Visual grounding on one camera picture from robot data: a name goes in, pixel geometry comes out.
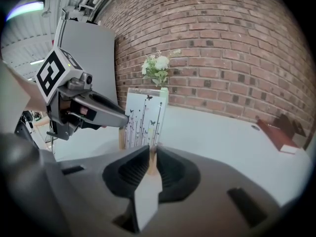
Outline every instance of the ceiling light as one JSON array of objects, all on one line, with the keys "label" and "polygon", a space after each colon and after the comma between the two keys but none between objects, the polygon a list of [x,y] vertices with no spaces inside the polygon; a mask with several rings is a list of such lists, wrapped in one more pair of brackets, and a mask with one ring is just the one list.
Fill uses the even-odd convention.
[{"label": "ceiling light", "polygon": [[42,2],[42,1],[27,3],[27,4],[21,5],[19,7],[16,7],[15,9],[13,9],[8,14],[6,21],[8,21],[9,19],[11,19],[13,17],[16,17],[18,15],[21,15],[21,14],[24,14],[27,12],[43,10],[43,9],[44,9],[44,2]]},{"label": "ceiling light", "polygon": [[41,63],[41,62],[43,62],[44,60],[34,61],[34,62],[31,62],[30,64],[31,64],[31,65],[34,65],[34,64],[37,64],[37,63]]}]

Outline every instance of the black slot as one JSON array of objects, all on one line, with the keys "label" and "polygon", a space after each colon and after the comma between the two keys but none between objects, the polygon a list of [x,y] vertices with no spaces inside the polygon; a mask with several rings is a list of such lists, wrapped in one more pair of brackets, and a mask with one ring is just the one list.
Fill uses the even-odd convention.
[{"label": "black slot", "polygon": [[251,228],[257,226],[267,218],[267,214],[242,188],[230,189],[227,191],[227,194]]},{"label": "black slot", "polygon": [[74,167],[70,167],[70,168],[64,168],[61,170],[61,172],[63,172],[64,175],[69,175],[69,174],[73,174],[79,171],[84,170],[83,167],[81,166],[74,166]]}]

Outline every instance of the brick wall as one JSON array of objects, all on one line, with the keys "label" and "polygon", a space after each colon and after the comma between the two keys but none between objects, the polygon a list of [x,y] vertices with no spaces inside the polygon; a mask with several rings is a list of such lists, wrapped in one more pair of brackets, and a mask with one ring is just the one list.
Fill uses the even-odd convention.
[{"label": "brick wall", "polygon": [[116,80],[124,106],[129,87],[155,88],[141,64],[158,50],[170,61],[171,105],[256,121],[281,113],[310,130],[314,63],[281,0],[113,0],[98,16],[116,32]]}]

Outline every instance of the white table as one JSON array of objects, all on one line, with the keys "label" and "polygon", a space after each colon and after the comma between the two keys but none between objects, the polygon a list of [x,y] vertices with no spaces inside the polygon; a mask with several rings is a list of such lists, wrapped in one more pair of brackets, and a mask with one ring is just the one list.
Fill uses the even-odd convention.
[{"label": "white table", "polygon": [[[168,106],[160,142],[224,162],[269,192],[282,206],[299,196],[313,168],[304,150],[280,153],[268,137],[234,118]],[[56,142],[57,161],[119,150],[118,128],[83,129]]]}]

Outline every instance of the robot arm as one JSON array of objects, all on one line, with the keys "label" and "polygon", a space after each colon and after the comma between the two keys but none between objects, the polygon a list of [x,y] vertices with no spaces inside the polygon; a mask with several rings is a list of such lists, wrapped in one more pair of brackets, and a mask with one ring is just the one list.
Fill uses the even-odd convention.
[{"label": "robot arm", "polygon": [[[85,73],[70,53],[54,47],[36,75],[52,120],[51,136],[68,140],[79,127],[123,127],[128,123],[124,110],[92,90],[92,75]],[[63,110],[68,101],[70,108]]]}]

